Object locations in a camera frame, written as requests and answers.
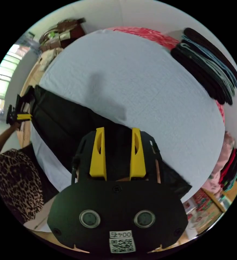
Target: stack of folded clothes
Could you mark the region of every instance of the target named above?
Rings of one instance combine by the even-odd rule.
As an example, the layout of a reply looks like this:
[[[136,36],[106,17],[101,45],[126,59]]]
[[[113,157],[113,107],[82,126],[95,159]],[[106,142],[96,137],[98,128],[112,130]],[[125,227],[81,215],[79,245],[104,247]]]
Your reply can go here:
[[[209,96],[223,105],[233,104],[237,89],[237,71],[223,53],[191,28],[171,50],[172,57],[188,70]]]

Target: white wall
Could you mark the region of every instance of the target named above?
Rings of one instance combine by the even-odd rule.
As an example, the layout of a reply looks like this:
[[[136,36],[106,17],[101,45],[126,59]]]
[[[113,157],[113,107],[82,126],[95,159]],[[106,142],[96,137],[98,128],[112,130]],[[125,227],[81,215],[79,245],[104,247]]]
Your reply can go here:
[[[237,70],[229,52],[205,26],[186,13],[153,0],[82,0],[47,15],[29,31],[39,40],[57,22],[66,18],[83,17],[86,23],[82,26],[86,33],[114,26],[136,26],[157,30],[180,40],[182,30],[191,27],[220,49]],[[225,106],[225,114],[226,130],[235,138],[237,145],[237,93],[233,106]]]
[[[38,57],[33,51],[28,51],[19,62],[5,94],[4,112],[7,112],[9,105],[15,106],[17,94],[20,94],[23,85],[37,59]]]

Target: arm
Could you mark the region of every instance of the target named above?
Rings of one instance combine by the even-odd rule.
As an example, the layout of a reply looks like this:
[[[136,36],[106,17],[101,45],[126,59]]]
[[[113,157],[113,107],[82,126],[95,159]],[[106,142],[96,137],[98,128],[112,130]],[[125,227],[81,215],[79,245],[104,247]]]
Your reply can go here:
[[[18,129],[19,126],[19,123],[14,123],[0,135],[0,152],[3,146],[5,145],[6,141],[9,139],[12,133],[14,133]]]

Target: hand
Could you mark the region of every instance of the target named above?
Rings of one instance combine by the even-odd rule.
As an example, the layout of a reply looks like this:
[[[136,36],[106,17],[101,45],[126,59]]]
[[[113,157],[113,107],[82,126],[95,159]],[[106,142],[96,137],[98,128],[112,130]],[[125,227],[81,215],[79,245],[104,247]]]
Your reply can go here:
[[[20,126],[21,126],[21,123],[18,123],[18,122],[14,122],[14,124],[11,125],[11,127],[12,127],[14,130],[17,130]]]

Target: leopard print clothing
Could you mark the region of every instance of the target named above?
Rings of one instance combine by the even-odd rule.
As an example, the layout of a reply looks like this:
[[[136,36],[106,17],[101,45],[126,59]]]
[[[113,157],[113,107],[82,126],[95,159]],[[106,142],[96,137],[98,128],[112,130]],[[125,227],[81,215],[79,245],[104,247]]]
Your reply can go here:
[[[29,157],[16,149],[0,153],[0,196],[22,224],[43,208],[38,171]]]

